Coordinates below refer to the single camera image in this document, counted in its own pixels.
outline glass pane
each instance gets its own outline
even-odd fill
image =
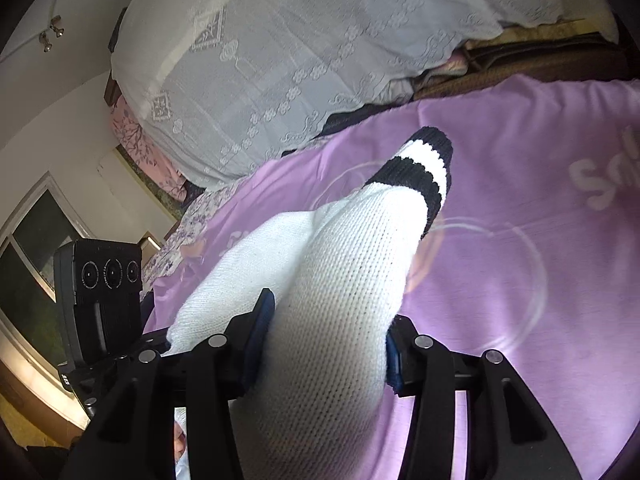
[[[0,256],[0,309],[49,363],[55,366],[65,361],[56,303],[11,245]]]
[[[14,238],[47,283],[53,286],[53,253],[80,235],[47,190],[14,231]]]

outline pink floral fabric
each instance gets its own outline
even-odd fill
[[[133,161],[160,189],[179,202],[187,197],[182,187],[186,179],[145,135],[123,96],[111,107],[111,129]]]

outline blue gripper pad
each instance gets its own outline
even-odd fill
[[[244,346],[241,383],[246,390],[255,383],[258,377],[262,347],[275,309],[276,300],[273,293],[268,288],[264,288],[250,314],[254,317],[254,324]]]
[[[400,374],[400,352],[390,332],[386,333],[386,384],[393,388],[396,395],[403,384]]]

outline purple blanket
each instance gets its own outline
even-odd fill
[[[640,84],[514,76],[423,100],[265,164],[154,284],[146,329],[168,326],[223,253],[266,219],[361,186],[416,130],[452,140],[452,188],[408,277],[402,313],[454,351],[502,350],[585,480],[599,478],[640,418]],[[464,476],[465,410],[453,478]],[[398,477],[411,400],[385,392],[358,478]]]

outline white wall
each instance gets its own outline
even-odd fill
[[[0,150],[38,113],[78,85],[108,70],[107,44],[122,7],[131,0],[36,0],[2,50],[7,55],[29,37],[32,39],[0,62]],[[38,42],[51,16],[59,14],[61,38],[52,30],[46,54]]]
[[[49,171],[97,238],[162,239],[175,220],[113,153],[118,141],[102,95],[108,73],[42,111],[0,151],[0,226]]]

